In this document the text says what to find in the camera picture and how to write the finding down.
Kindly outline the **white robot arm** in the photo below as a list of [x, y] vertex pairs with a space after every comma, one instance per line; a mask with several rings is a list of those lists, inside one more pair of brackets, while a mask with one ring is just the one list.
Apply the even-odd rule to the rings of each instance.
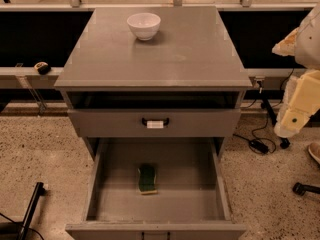
[[289, 78], [276, 118], [274, 132], [288, 138], [297, 134], [320, 109], [320, 4], [272, 52], [293, 56], [297, 64], [307, 69], [301, 77]]

